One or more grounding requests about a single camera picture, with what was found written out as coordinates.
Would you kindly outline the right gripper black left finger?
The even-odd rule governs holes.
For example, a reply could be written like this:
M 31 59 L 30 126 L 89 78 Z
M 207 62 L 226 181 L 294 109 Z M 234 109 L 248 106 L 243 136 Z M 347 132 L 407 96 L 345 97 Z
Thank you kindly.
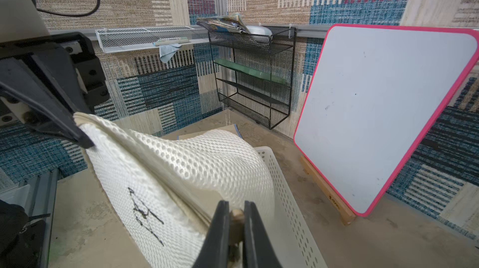
M 228 201 L 219 201 L 193 268 L 226 268 L 228 266 L 229 233 L 229 203 Z

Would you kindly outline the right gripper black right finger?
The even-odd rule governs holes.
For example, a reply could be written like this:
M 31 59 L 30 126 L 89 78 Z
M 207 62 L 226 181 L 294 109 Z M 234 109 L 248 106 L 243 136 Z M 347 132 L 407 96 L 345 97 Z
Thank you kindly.
M 254 202 L 244 202 L 244 268 L 282 268 Z

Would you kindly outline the white mesh laundry bag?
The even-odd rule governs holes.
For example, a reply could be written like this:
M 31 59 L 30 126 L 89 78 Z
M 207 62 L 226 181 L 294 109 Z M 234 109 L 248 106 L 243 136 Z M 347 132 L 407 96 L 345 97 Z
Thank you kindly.
M 182 140 L 122 128 L 85 113 L 76 125 L 92 140 L 86 162 L 122 224 L 153 268 L 190 268 L 217 204 L 256 204 L 274 220 L 274 186 L 263 158 L 225 130 Z

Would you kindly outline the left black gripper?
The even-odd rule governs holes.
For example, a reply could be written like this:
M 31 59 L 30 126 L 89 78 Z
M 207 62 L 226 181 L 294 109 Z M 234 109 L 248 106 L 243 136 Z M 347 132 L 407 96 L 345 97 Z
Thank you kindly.
M 92 148 L 72 116 L 93 114 L 108 99 L 101 62 L 84 34 L 1 43 L 1 116 L 22 118 L 31 133 Z

